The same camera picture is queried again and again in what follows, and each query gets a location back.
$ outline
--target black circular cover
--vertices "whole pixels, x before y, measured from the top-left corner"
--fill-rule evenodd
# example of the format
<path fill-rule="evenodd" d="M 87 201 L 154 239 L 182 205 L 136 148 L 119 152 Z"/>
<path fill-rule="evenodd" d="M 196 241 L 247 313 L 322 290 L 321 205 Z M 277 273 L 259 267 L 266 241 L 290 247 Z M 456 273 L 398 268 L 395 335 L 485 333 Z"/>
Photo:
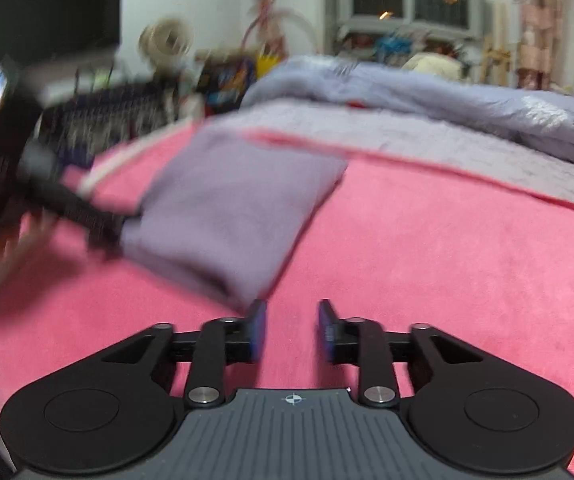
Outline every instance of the black circular cover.
<path fill-rule="evenodd" d="M 17 465 L 59 476 L 99 474 L 142 458 L 171 431 L 173 402 L 148 377 L 125 374 L 121 365 L 64 371 L 26 386 L 3 407 L 0 432 Z"/>
<path fill-rule="evenodd" d="M 469 366 L 452 365 L 413 398 L 409 422 L 428 448 L 455 466 L 492 475 L 528 474 L 571 458 L 569 393 L 524 370 L 472 374 Z"/>

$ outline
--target patterned curtain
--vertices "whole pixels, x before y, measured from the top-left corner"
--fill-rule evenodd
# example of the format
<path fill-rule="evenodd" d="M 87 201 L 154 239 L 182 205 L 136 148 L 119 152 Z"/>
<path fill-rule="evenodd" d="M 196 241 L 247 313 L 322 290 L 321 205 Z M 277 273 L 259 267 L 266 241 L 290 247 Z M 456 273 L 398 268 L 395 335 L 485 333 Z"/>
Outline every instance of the patterned curtain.
<path fill-rule="evenodd" d="M 563 28 L 563 0 L 521 0 L 518 87 L 547 90 Z"/>
<path fill-rule="evenodd" d="M 267 52 L 281 57 L 287 56 L 285 35 L 281 30 L 279 20 L 272 18 L 270 13 L 276 0 L 256 0 L 258 10 L 258 43 L 264 45 Z"/>

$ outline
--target folded purple cloth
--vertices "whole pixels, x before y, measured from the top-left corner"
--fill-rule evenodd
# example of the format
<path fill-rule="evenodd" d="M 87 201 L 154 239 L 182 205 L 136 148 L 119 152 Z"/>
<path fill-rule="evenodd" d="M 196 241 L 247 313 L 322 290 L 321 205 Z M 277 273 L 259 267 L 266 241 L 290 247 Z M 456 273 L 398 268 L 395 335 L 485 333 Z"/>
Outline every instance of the folded purple cloth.
<path fill-rule="evenodd" d="M 303 225 L 347 163 L 203 130 L 155 178 L 123 253 L 174 283 L 234 307 L 267 293 Z"/>

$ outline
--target silver screw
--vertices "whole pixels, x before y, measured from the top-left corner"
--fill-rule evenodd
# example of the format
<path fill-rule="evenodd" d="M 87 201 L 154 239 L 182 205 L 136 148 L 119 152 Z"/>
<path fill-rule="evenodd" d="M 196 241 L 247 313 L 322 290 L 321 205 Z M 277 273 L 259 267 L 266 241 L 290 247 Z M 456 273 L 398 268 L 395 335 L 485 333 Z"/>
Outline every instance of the silver screw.
<path fill-rule="evenodd" d="M 189 392 L 189 399 L 197 404 L 209 404 L 220 396 L 220 392 L 211 386 L 200 386 Z"/>
<path fill-rule="evenodd" d="M 365 390 L 365 398 L 371 400 L 371 402 L 389 402 L 396 398 L 396 393 L 391 388 L 387 386 L 372 386 Z"/>

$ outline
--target pink blanket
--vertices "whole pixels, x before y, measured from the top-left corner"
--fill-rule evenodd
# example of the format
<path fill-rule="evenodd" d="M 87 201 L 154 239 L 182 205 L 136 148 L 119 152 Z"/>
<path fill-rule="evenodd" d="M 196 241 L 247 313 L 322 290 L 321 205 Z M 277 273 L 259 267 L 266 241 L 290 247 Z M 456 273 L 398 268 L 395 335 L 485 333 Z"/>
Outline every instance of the pink blanket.
<path fill-rule="evenodd" d="M 134 203 L 189 136 L 109 178 L 99 200 Z M 353 154 L 270 298 L 262 362 L 241 365 L 230 385 L 352 385 L 351 370 L 317 355 L 321 298 L 388 330 L 429 322 L 574 394 L 574 208 L 564 203 Z M 129 262 L 88 254 L 81 231 L 62 222 L 0 293 L 0 409 L 24 384 L 155 322 L 189 331 L 227 314 Z"/>

